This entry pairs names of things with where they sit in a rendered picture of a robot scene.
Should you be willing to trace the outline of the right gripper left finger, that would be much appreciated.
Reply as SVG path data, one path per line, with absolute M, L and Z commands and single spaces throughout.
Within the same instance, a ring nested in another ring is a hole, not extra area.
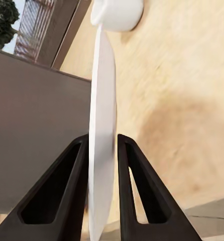
M 80 241 L 89 134 L 77 137 L 0 224 L 0 241 Z

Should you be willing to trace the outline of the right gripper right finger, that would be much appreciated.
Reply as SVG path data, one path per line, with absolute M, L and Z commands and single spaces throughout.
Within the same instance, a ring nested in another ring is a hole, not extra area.
M 129 167 L 149 224 L 137 221 Z M 118 134 L 121 241 L 202 241 L 137 143 Z

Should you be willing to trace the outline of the coffee cup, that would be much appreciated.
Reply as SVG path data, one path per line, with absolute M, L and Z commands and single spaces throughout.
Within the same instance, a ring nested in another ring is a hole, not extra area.
M 95 0 L 90 21 L 98 28 L 104 24 L 107 31 L 132 30 L 143 13 L 143 0 Z

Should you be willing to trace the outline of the saucer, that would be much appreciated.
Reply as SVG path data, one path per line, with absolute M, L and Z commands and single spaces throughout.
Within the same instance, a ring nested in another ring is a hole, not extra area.
M 104 24 L 95 39 L 89 123 L 88 209 L 90 241 L 99 241 L 109 217 L 116 149 L 116 63 Z

